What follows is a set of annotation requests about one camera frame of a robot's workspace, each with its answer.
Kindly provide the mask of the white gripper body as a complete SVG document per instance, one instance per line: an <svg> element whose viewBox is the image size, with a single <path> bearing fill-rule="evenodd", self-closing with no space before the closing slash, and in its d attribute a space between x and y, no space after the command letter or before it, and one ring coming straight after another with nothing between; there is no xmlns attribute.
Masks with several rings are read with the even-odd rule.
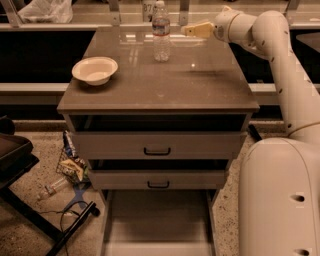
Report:
<svg viewBox="0 0 320 256"><path fill-rule="evenodd" d="M224 6L221 12L214 18L215 37L227 43L240 43L243 39L242 28L236 22L236 19L242 14L242 11Z"/></svg>

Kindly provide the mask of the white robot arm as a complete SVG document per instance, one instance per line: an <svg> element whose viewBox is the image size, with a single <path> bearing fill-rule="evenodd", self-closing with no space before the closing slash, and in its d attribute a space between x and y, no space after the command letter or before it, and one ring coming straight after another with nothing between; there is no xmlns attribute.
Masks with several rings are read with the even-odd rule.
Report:
<svg viewBox="0 0 320 256"><path fill-rule="evenodd" d="M224 7L186 36L235 43L268 61L285 134L256 142L239 173L239 256L320 256L320 94L278 11L258 16Z"/></svg>

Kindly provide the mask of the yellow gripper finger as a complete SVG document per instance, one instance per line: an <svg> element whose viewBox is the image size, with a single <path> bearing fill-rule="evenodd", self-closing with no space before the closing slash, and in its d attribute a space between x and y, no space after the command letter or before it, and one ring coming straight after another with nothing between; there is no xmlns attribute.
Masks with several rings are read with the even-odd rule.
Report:
<svg viewBox="0 0 320 256"><path fill-rule="evenodd" d="M214 24L202 22L195 25L187 25L181 28L181 33L188 37L209 38L214 32Z"/></svg>

